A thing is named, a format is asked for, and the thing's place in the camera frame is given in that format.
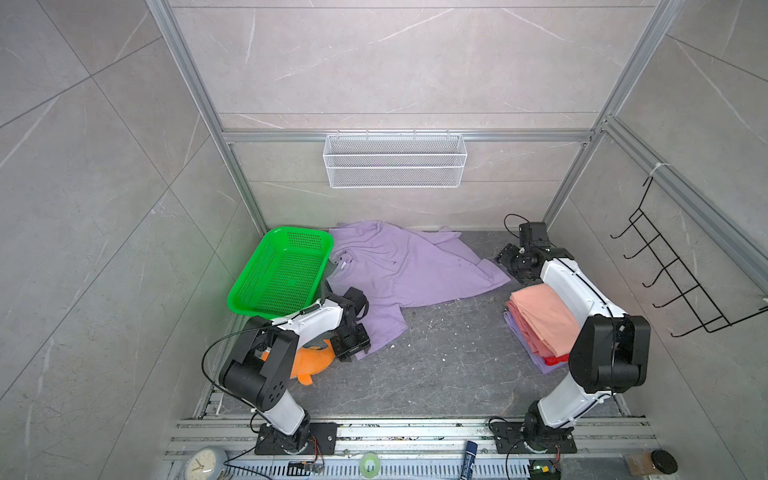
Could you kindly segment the purple t shirt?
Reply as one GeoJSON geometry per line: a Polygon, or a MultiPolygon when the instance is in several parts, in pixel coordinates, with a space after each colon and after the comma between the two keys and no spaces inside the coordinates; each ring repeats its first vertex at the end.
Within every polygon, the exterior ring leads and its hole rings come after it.
{"type": "Polygon", "coordinates": [[[370,347],[357,360],[394,342],[408,330],[402,310],[475,297],[510,282],[492,261],[480,258],[461,234],[443,228],[423,232],[383,221],[329,230],[333,238],[328,283],[336,293],[354,287],[369,301],[362,318],[370,347]]]}

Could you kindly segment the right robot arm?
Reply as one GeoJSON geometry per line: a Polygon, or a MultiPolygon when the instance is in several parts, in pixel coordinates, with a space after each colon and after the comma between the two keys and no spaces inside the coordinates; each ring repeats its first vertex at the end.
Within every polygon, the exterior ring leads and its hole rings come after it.
{"type": "Polygon", "coordinates": [[[542,372],[567,372],[522,421],[493,418],[488,427],[500,452],[573,453],[583,416],[645,382],[651,327],[610,301],[550,241],[545,223],[524,220],[513,236],[496,257],[522,285],[506,303],[505,322],[542,372]]]}

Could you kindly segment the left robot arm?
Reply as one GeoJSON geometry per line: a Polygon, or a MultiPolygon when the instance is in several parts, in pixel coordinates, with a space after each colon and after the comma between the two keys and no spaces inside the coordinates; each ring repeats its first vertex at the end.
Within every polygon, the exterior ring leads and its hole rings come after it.
{"type": "Polygon", "coordinates": [[[364,293],[349,288],[343,295],[325,293],[285,317],[253,317],[237,333],[217,384],[255,408],[282,439],[299,450],[309,436],[310,415],[288,392],[296,354],[306,344],[324,339],[329,340],[332,357],[339,361],[350,361],[368,350],[370,338],[362,324],[368,309],[364,293]]]}

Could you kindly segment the lavender folded shirt in stack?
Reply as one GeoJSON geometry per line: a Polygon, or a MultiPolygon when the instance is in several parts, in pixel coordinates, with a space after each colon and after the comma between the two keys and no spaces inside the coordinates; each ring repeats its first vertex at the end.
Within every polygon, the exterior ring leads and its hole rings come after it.
{"type": "Polygon", "coordinates": [[[530,345],[528,344],[527,340],[524,338],[522,332],[517,326],[517,323],[513,317],[513,315],[508,311],[505,310],[503,313],[503,318],[507,326],[510,328],[514,336],[520,341],[522,346],[524,347],[525,351],[527,352],[528,356],[532,360],[534,366],[544,375],[548,375],[552,373],[553,371],[565,367],[568,364],[568,356],[565,355],[563,357],[541,357],[537,353],[533,352],[530,345]]]}

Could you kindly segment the red folded shirt in stack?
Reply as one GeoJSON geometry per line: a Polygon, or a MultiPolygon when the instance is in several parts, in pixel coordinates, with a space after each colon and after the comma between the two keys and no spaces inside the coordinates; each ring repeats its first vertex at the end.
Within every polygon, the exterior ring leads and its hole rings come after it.
{"type": "Polygon", "coordinates": [[[521,342],[533,363],[545,374],[553,371],[561,364],[566,364],[569,355],[555,356],[553,352],[540,340],[533,329],[522,318],[511,301],[507,301],[504,320],[512,330],[516,338],[521,342]]]}

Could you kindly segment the orange dolphin toy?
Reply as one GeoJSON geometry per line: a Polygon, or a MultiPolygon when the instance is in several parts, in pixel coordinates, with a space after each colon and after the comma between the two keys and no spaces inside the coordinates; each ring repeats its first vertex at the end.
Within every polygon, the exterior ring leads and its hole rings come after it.
{"type": "Polygon", "coordinates": [[[294,346],[292,339],[274,339],[271,345],[267,342],[257,344],[254,355],[264,363],[261,374],[274,385],[288,379],[311,385],[313,377],[326,370],[336,358],[328,339],[310,347],[294,346]]]}

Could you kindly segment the pink folded t shirt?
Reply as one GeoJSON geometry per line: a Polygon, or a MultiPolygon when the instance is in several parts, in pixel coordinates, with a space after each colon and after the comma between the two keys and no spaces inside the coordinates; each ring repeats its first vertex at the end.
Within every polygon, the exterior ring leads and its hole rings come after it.
{"type": "Polygon", "coordinates": [[[564,302],[546,284],[513,292],[509,300],[555,356],[570,354],[580,327],[564,302]]]}

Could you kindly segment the green plastic basket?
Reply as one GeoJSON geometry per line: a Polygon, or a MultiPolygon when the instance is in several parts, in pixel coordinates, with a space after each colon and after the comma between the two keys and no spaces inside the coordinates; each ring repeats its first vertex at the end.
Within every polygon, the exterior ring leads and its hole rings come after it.
{"type": "Polygon", "coordinates": [[[227,297],[238,315],[274,319],[312,303],[333,250],[321,230],[279,227],[269,231],[227,297]]]}

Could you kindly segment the green tape roll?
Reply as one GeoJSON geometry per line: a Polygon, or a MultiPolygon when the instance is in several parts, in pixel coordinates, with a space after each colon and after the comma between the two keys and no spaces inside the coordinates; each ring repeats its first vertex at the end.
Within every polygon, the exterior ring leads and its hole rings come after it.
{"type": "Polygon", "coordinates": [[[366,452],[360,459],[360,475],[365,479],[374,479],[380,475],[381,463],[377,454],[366,452]]]}

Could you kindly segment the blue marker pen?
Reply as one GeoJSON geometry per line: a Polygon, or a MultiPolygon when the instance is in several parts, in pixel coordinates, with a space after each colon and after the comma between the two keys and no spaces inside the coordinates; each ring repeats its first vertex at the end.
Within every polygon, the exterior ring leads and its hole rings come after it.
{"type": "Polygon", "coordinates": [[[476,462],[478,445],[476,442],[468,440],[465,445],[465,451],[463,455],[460,480],[471,480],[474,473],[474,467],[476,462]]]}

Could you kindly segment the white analog clock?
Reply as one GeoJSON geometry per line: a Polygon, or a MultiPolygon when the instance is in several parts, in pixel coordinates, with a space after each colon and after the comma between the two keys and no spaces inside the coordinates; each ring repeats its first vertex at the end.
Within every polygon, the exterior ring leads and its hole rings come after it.
{"type": "Polygon", "coordinates": [[[184,480],[219,480],[226,476],[227,453],[220,447],[205,447],[195,452],[185,463],[184,480]]]}

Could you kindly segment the small brown box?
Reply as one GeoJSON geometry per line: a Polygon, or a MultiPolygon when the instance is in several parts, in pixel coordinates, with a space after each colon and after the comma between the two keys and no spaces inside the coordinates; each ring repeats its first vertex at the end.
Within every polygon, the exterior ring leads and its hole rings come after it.
{"type": "Polygon", "coordinates": [[[648,477],[658,473],[651,452],[628,454],[624,456],[624,461],[632,477],[648,477]]]}

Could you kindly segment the black round lid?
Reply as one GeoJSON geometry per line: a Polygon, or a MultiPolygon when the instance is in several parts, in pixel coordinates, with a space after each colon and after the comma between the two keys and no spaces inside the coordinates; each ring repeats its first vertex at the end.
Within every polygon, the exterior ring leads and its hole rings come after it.
{"type": "Polygon", "coordinates": [[[650,454],[654,468],[664,475],[671,475],[678,471],[679,465],[676,458],[663,449],[653,450],[650,454]]]}

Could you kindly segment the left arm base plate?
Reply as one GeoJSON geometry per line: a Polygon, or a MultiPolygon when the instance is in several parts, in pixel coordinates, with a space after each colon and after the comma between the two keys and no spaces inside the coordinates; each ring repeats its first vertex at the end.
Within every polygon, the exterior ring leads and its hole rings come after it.
{"type": "Polygon", "coordinates": [[[311,422],[287,435],[271,425],[259,428],[256,455],[332,455],[337,442],[336,423],[311,422]]]}

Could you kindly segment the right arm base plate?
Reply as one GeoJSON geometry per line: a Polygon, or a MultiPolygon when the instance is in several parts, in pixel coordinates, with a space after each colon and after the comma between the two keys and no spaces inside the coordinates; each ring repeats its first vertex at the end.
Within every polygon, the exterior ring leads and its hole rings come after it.
{"type": "Polygon", "coordinates": [[[522,422],[491,421],[488,428],[500,454],[575,454],[572,428],[526,427],[522,422]]]}

